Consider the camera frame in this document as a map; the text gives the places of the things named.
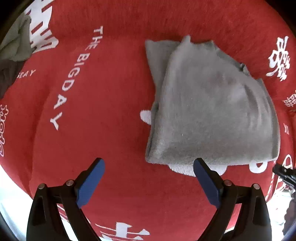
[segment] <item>folded gray fabric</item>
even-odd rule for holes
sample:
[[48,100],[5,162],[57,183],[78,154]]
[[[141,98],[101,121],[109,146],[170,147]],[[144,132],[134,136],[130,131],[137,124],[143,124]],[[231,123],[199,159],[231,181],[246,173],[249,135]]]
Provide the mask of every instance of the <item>folded gray fabric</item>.
[[24,63],[24,61],[15,62],[9,59],[0,60],[0,99],[3,98],[9,86],[15,82]]
[[0,44],[0,60],[25,61],[31,56],[30,23],[30,16],[25,14],[16,19]]
[[146,161],[237,165],[276,160],[279,124],[262,82],[213,42],[145,42],[156,88]]

